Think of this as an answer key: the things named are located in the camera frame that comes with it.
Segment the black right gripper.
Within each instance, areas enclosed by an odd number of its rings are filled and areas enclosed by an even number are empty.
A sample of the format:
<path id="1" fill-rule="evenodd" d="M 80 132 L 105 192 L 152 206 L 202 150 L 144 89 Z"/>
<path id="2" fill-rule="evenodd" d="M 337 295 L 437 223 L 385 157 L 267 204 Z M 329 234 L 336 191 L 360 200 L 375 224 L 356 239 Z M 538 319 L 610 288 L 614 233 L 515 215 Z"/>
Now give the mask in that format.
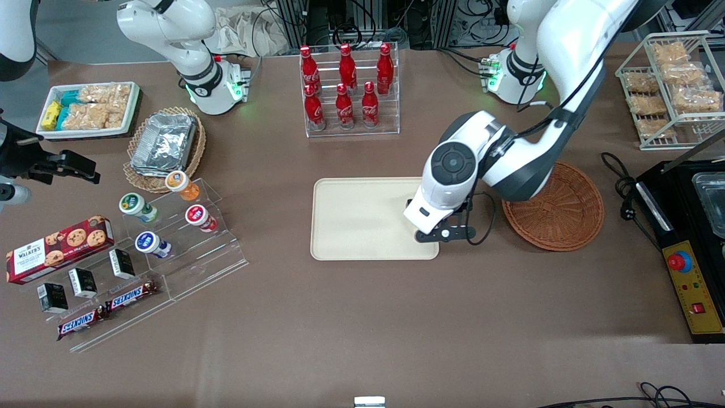
<path id="1" fill-rule="evenodd" d="M 10 179 L 31 179 L 43 184 L 52 184 L 55 176 L 65 177 L 69 173 L 52 160 L 52 153 L 44 150 L 40 142 L 44 137 L 1 119 L 1 174 Z M 86 156 L 67 150 L 67 168 L 76 171 L 76 177 L 92 184 L 99 184 L 101 174 L 81 171 L 95 171 L 96 162 Z"/>

